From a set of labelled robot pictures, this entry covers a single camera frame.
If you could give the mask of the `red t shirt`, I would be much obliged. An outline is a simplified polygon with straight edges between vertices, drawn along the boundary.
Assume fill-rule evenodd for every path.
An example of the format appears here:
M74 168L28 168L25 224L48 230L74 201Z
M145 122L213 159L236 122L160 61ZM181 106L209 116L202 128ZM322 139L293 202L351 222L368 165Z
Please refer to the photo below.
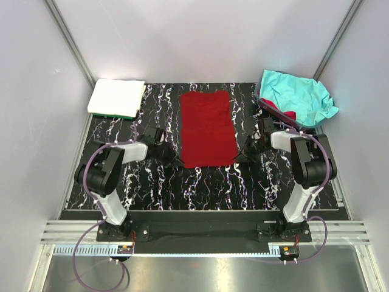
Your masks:
M238 155L227 91L180 96L181 159L185 168L232 165Z

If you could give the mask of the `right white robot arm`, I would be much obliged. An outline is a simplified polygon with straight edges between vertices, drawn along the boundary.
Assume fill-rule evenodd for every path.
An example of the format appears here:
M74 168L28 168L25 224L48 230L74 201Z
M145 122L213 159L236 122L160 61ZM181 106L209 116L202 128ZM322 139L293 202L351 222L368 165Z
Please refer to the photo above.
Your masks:
M261 119L235 161L258 162L261 154L270 150L291 154L294 188L274 229L268 233L289 241L305 231L309 210L328 181L337 176L337 166L326 135L307 134L290 125L279 130L279 124L271 118Z

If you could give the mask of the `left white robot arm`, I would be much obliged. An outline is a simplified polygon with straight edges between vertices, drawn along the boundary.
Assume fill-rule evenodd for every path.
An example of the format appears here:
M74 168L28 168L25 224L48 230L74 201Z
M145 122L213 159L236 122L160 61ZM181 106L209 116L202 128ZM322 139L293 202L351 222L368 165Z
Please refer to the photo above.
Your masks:
M75 171L74 181L93 199L102 213L102 232L116 240L124 241L134 234L131 217L117 193L122 165L147 159L155 159L164 167L184 166L167 141L166 131L147 128L132 141L93 141Z

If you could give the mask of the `crimson t shirt in basket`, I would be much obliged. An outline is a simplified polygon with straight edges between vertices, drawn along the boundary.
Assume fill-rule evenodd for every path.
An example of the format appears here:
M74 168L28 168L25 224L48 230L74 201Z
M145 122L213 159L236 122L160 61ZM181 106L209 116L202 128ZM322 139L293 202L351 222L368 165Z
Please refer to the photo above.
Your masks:
M278 112L282 113L284 116L287 116L288 118L290 118L292 120L296 120L297 114L296 114L295 111L280 111L278 106L273 101L268 100L268 99L260 99L260 101L264 102L265 104L267 104L271 108L273 108L273 109L277 110Z

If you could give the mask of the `folded white t shirt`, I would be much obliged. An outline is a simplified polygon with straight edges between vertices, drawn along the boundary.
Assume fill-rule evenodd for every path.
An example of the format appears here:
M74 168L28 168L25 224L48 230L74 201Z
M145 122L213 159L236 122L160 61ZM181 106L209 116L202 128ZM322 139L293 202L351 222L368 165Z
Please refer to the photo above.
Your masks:
M87 111L136 117L145 88L144 81L98 79Z

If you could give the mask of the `teal t shirt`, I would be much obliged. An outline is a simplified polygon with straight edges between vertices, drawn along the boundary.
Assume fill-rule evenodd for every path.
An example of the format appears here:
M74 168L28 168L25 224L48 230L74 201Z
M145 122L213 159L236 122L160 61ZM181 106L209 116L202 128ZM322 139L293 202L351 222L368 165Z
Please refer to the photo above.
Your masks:
M265 70L260 83L261 99L273 101L280 111L295 111L303 125L317 125L339 112L323 83L314 79Z

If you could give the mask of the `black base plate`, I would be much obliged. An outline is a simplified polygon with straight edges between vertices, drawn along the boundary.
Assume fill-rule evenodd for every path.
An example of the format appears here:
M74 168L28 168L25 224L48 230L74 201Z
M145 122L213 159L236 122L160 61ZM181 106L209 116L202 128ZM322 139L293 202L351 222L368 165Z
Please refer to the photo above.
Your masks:
M99 242L134 242L138 254L259 254L268 243L311 243L317 223L300 223L287 234L278 210L131 211L127 229L118 234L108 224L98 228Z

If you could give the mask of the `right aluminium frame post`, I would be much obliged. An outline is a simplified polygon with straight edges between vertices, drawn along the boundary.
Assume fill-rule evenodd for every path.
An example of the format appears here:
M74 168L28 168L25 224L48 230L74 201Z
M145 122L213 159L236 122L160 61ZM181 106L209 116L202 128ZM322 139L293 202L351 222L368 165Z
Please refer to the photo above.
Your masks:
M356 17L358 11L363 5L364 0L353 0L349 9L347 10L345 16L342 19L338 29L336 30L327 50L325 51L322 60L320 61L317 69L314 72L313 79L319 81L324 70L326 69L328 63L330 62L332 56L334 55L339 44L343 40L343 37L346 35L347 30L349 29L353 19Z

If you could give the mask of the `aluminium frame post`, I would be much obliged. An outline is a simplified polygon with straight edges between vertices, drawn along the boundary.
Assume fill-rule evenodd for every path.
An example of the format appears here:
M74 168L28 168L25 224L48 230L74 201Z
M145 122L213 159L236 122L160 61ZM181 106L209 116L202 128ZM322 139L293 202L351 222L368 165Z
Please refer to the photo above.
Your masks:
M334 55L339 44L343 40L343 37L346 35L347 30L349 29L353 19L356 17L358 11L363 5L364 0L353 0L349 9L347 10L345 16L342 19L338 29L336 30L327 50L325 51L322 60L320 61L317 69L314 72L313 79L319 81L324 70L326 69L328 63L330 62L332 56Z
M66 24L66 21L64 19L64 16L60 12L59 7L57 6L56 1L54 0L43 0L44 5L48 9L52 19L54 20L55 25L57 26L61 36L63 37L63 40L65 41L66 45L68 46L72 56L74 57L78 67L80 68L81 73L83 74L84 78L86 79L88 85L94 89L95 87L95 78L92 75L92 72L89 68L89 66L86 63L86 60L84 59L81 50L78 48L70 29L68 28L68 25Z

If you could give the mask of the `aluminium cross rail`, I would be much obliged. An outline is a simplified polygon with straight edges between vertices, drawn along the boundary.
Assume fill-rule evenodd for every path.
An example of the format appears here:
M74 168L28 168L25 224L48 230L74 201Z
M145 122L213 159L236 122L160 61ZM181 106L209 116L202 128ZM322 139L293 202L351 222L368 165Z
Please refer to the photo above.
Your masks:
M73 244L80 236L97 222L95 220L49 220L41 236L41 244ZM323 223L314 220L308 223L309 235L318 244L328 231L329 245L369 245L370 239L361 221L331 221Z

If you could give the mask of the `left aluminium frame post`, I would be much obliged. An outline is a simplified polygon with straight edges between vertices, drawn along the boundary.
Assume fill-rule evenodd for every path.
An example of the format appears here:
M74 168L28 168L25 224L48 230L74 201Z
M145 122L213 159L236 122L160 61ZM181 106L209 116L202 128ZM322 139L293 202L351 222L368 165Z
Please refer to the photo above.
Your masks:
M56 1L54 0L43 0L44 5L48 9L52 19L54 20L55 25L57 26L61 36L63 37L63 40L65 41L66 45L68 46L72 56L74 57L78 67L80 68L81 73L83 74L84 78L86 79L88 85L94 89L95 87L95 78L92 75L92 72L89 68L89 66L86 63L86 60L84 59L81 50L78 48L70 29L68 28L68 25L66 24L66 21L64 19L64 16L60 12L59 7L57 6Z

